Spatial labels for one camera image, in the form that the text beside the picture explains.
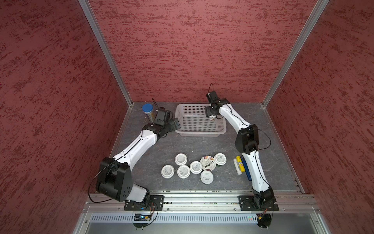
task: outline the white plastic basket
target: white plastic basket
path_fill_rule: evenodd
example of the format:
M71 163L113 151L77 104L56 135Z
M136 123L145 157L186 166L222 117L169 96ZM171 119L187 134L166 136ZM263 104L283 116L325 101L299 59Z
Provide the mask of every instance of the white plastic basket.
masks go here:
M218 137L226 132L226 119L217 115L217 119L209 120L204 108L209 104L179 104L175 111L181 128L176 130L185 137Z

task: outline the red textured wall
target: red textured wall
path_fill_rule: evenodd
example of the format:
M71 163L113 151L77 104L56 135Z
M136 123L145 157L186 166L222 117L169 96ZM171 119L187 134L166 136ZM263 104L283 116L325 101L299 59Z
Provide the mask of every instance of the red textured wall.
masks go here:
M0 19L0 233L69 234L126 102L77 0Z
M268 105L333 233L374 232L373 13L330 0Z
M316 0L91 0L134 101L262 102Z

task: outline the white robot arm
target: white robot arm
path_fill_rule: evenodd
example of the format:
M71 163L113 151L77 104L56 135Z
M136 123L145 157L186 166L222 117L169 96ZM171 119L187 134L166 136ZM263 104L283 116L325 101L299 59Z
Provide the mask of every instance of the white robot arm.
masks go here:
M252 177L253 206L258 209L267 209L275 201L274 192L267 182L258 157L258 128L245 121L232 107L230 102L220 99L215 91L206 95L210 106L205 108L205 115L216 117L224 116L237 133L236 149L242 153Z
M245 129L250 126L250 124L234 110L231 104L224 104L220 108L220 115L225 117L225 119L234 127L236 133L238 133L240 129ZM252 176L253 189L258 192L268 190L270 186L265 178L260 159L258 158L258 151L253 150L248 154L242 153L242 155L245 158L249 173Z
M275 201L274 193L267 182L258 157L258 128L245 121L226 99L219 99L215 91L208 93L211 104L205 108L206 116L224 116L237 132L235 147L244 156L252 176L254 198L252 207L258 210L269 208ZM131 171L140 157L166 133L180 129L172 112L158 109L155 121L143 127L139 136L113 158L104 158L97 175L96 190L117 201L132 200L146 203L150 193L146 188L132 182Z
M117 201L147 203L149 191L132 183L131 171L143 154L167 133L180 129L179 121L169 110L157 109L155 120L146 124L139 136L113 158L100 162L96 190Z

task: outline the yellow glue stick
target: yellow glue stick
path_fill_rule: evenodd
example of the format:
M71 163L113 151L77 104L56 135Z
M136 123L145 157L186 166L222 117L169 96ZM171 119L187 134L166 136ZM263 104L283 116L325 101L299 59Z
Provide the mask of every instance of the yellow glue stick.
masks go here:
M244 166L243 166L243 162L242 162L242 159L240 158L240 156L237 156L236 160L239 163L240 171L245 172L245 169L244 169Z

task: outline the cylindrical container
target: cylindrical container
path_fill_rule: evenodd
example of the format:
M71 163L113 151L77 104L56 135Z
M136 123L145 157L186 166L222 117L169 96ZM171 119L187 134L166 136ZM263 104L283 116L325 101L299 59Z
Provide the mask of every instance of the cylindrical container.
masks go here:
M186 165L180 166L177 170L178 176L181 177L182 179L189 177L190 173L191 173L190 168Z
M243 162L242 162L242 159L240 158L240 156L237 156L237 157L236 157L236 160L237 160L237 162L239 163L240 171L241 171L241 172L245 172L245 168L244 168L244 166L243 166Z
M233 161L234 161L234 165L235 165L235 169L236 169L237 174L241 175L242 171L240 170L240 166L239 166L238 161L236 160L236 158L233 158Z
M174 167L171 165L166 165L161 169L161 175L165 179L169 179L174 175Z
M145 113L145 116L147 117L147 121L149 123L153 123L154 118L156 117L156 114L155 114L152 104L144 104L142 109Z
M200 179L204 184L210 184L213 182L214 176L210 171L203 171L200 175Z
M203 166L199 161L193 161L190 164L190 170L194 174L199 174L203 170Z
M226 156L223 153L218 153L214 156L214 161L220 167L226 163Z
M213 171L215 169L216 163L212 156L204 156L200 159L200 163L203 166L204 170Z
M175 156L175 163L178 166L182 166L187 163L187 156L185 154L177 154Z

